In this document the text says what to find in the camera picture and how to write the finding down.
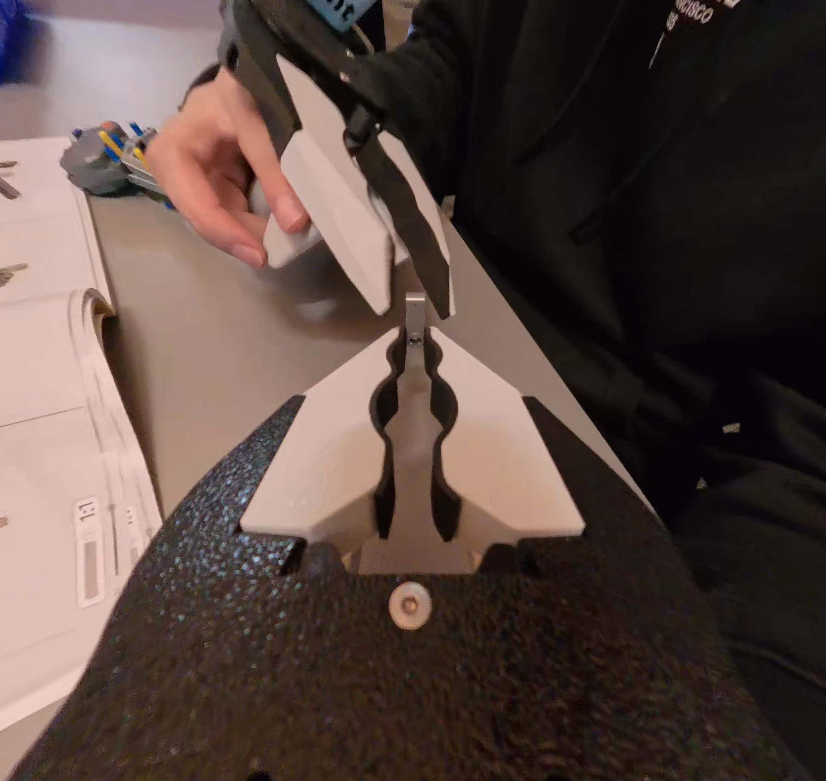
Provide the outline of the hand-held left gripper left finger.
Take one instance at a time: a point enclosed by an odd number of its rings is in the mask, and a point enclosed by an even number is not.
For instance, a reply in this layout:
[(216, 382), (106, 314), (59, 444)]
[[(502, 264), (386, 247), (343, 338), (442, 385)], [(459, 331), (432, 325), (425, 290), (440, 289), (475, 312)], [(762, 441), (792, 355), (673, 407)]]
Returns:
[(243, 531), (336, 548), (388, 537), (396, 492), (387, 425), (405, 365), (406, 330), (393, 328), (304, 393)]

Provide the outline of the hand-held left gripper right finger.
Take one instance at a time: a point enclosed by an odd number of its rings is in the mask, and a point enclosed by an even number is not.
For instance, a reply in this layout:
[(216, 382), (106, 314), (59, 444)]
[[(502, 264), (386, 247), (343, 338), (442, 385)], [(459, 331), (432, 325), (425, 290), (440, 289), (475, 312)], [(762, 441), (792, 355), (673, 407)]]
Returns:
[(580, 537), (585, 521), (525, 398), (443, 332), (425, 330), (433, 449), (431, 512), (445, 542), (467, 550)]

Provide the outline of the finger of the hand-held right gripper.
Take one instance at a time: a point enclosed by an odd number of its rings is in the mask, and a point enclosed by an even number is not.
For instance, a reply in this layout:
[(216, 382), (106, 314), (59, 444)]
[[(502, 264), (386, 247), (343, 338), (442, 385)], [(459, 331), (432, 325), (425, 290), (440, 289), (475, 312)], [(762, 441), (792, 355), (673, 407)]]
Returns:
[(367, 192), (384, 205), (392, 232), (436, 314), (442, 320), (451, 317), (455, 302), (441, 210), (407, 148), (381, 129), (366, 108), (355, 109), (349, 117), (345, 146), (367, 182)]
[(284, 56), (277, 64), (300, 128), (280, 160), (284, 177), (311, 218), (309, 230), (276, 226), (276, 268), (324, 241), (377, 315), (391, 307), (391, 237), (368, 195), (367, 180), (345, 146), (345, 120), (315, 81)]

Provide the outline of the small grey toy brick beam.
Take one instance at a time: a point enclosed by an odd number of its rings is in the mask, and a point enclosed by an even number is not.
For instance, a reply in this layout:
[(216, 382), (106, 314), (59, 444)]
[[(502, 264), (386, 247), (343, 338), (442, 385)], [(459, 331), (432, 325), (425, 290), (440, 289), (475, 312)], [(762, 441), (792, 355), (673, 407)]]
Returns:
[(406, 367), (400, 385), (405, 401), (412, 404), (429, 389), (425, 370), (425, 324), (427, 299), (424, 293), (407, 292), (405, 297)]

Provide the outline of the person's right forearm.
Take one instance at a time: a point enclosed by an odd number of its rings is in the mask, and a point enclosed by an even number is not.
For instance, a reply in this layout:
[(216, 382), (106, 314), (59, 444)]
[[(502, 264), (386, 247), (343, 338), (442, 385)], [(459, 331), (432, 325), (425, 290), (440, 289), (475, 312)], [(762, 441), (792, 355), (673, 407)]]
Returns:
[(420, 0), (412, 31), (364, 61), (391, 130), (438, 203), (459, 207), (487, 0)]

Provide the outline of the grey desk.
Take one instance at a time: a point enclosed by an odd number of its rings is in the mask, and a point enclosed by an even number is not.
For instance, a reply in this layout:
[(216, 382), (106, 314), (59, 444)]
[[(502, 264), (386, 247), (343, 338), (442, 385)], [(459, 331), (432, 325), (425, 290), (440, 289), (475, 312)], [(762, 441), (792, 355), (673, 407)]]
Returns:
[[(175, 522), (176, 502), (221, 455), (398, 317), (397, 311), (374, 316), (320, 252), (306, 270), (254, 274), (146, 198), (95, 199), (92, 217), (120, 314), (118, 324), (106, 326), (107, 353), (169, 522)], [(446, 233), (460, 311), (445, 332), (559, 420), (551, 435), (567, 482), (594, 482), (591, 474), (600, 472), (622, 503), (635, 499), (620, 461), (465, 241), (452, 227)], [(320, 608), (324, 620), (332, 621), (333, 611), (321, 608), (321, 600), (334, 592), (382, 601), (367, 606), (364, 627), (334, 643), (336, 676), (347, 684), (331, 689), (312, 673), (302, 683), (308, 696), (288, 694), (285, 724), (300, 725), (300, 713), (311, 713), (308, 732), (277, 729), (274, 695), (260, 702), (240, 688), (239, 698), (221, 695), (215, 737), (195, 741), (201, 719), (185, 724), (184, 718), (206, 713), (211, 699), (185, 707), (179, 693), (152, 707), (163, 714), (167, 752), (160, 752), (160, 737), (136, 742), (149, 765), (130, 769), (122, 755), (93, 773), (80, 745), (61, 736), (58, 746), (67, 755), (58, 770), (77, 779), (248, 779), (267, 769), (275, 779), (563, 776), (544, 762), (549, 752), (517, 767), (517, 747), (539, 745), (538, 735), (501, 751), (490, 698), (476, 701), (482, 718), (462, 705), (459, 691), (475, 689), (465, 670), (424, 691), (425, 682), (435, 680), (425, 656), (440, 647), (416, 649), (411, 642), (421, 634), (393, 626), (387, 580), (365, 575), (321, 586), (311, 607)], [(182, 753), (172, 755), (173, 746)]]

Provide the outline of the person's right hand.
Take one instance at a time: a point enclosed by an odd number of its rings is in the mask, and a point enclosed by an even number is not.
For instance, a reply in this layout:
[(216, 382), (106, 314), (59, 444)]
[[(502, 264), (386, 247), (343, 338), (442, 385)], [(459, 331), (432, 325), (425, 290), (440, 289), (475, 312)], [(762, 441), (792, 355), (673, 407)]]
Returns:
[(151, 141), (146, 164), (195, 233), (254, 269), (268, 263), (267, 220), (248, 199), (257, 181), (279, 228), (308, 229), (311, 218), (280, 167), (253, 97), (226, 68), (190, 90)]

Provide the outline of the person's arm black sleeve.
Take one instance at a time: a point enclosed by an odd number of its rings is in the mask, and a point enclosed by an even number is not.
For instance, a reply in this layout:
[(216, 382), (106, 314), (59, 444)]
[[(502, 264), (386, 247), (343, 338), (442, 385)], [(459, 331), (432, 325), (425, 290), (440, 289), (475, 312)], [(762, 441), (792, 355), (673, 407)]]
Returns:
[(487, 0), (455, 217), (824, 779), (824, 0)]

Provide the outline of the grey toy brick assembly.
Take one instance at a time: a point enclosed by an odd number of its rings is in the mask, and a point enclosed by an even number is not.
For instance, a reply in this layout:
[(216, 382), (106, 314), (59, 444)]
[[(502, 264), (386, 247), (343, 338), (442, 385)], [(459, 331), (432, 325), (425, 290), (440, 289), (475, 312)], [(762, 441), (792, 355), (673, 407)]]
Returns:
[(146, 165), (146, 152), (157, 133), (153, 127), (143, 128), (137, 123), (130, 123), (126, 130), (112, 121), (76, 127), (59, 164), (68, 180), (87, 194), (145, 194), (173, 210), (172, 201)]

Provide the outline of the white building instruction booklet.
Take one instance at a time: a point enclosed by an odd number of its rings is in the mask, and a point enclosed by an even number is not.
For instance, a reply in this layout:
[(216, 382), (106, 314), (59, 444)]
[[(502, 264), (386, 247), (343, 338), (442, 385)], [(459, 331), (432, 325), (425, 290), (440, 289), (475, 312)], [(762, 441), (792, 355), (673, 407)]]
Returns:
[(77, 685), (162, 525), (111, 372), (117, 316), (67, 136), (2, 141), (1, 728)]

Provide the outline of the blue plastic bin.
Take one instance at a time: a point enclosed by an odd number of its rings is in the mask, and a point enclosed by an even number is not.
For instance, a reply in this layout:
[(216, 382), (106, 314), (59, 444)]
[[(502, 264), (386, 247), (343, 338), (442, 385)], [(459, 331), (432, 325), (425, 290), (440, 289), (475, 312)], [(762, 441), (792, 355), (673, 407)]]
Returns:
[(12, 73), (26, 22), (24, 0), (1, 0), (1, 84)]

